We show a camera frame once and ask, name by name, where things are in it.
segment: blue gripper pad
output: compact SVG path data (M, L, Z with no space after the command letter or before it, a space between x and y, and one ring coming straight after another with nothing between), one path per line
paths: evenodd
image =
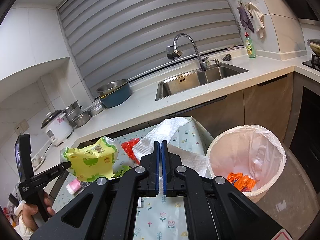
M161 160L162 160L162 183L163 183L163 195L167 195L167 173L165 166L165 153L164 153L164 142L161 143Z
M157 195L159 194L159 165L160 165L160 156L161 156L161 152L160 152L160 143L157 142L157 165L156 165L156 191L157 191Z

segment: white countertop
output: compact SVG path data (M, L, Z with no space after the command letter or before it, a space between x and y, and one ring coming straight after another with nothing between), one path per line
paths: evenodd
M217 57L216 54L211 56L209 60ZM301 62L309 59L310 57L308 56L285 61L260 56L254 59L248 58L247 55L234 57L227 63L244 68L248 72L217 80L155 101L158 83L176 75L178 70L164 71L164 74L158 74L156 78L152 78L151 84L134 90L132 95L121 105L104 110L92 117L84 126L75 129L73 134L58 147L51 146L47 152L46 160L37 170L37 173L59 164L60 150L65 147L78 147L81 142L175 113L281 75L296 71L320 83L320 72L301 64ZM183 73L189 71L190 68L197 68L196 66L197 62L193 61L188 66L179 68L179 71Z

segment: orange wrapper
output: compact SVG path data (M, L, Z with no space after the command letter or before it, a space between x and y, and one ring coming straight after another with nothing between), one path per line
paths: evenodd
M247 183L250 182L250 178L248 175L244 175L243 177L241 177L240 179L238 179L234 184L233 186L235 186L238 190L242 190L246 185Z
M234 183L239 180L241 177L243 177L242 172L238 172L237 174L235 173L229 173L228 177L227 177L227 181L229 181L232 185L234 185Z
M254 185L256 185L256 181L254 179L250 179L250 181L244 186L241 192L250 192L253 189Z

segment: dish soap bottle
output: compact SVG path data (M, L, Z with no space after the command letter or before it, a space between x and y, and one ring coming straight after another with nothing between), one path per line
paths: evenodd
M256 51L254 49L252 39L249 37L248 33L245 33L245 39L244 44L247 47L247 53L249 58L255 58L256 57Z

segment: barcode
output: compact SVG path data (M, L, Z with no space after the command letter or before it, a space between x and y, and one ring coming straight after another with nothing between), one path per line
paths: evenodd
M98 152L103 151L100 144L98 144L94 149Z

